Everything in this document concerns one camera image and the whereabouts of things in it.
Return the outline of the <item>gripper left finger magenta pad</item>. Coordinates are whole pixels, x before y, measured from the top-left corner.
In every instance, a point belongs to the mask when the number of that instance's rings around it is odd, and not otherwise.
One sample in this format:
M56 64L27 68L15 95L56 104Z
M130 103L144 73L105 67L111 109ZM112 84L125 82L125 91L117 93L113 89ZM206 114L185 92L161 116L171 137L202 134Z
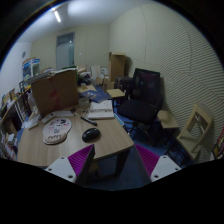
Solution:
M94 156L95 146L91 144L68 157L59 157L46 171L72 183L84 183Z

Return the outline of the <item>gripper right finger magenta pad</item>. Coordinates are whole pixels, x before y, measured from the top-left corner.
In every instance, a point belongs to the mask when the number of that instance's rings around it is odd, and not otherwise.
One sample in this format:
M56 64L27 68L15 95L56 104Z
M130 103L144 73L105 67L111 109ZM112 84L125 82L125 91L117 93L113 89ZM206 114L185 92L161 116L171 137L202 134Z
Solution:
M146 174L152 182L181 170L167 155L158 156L140 145L135 145L135 148Z

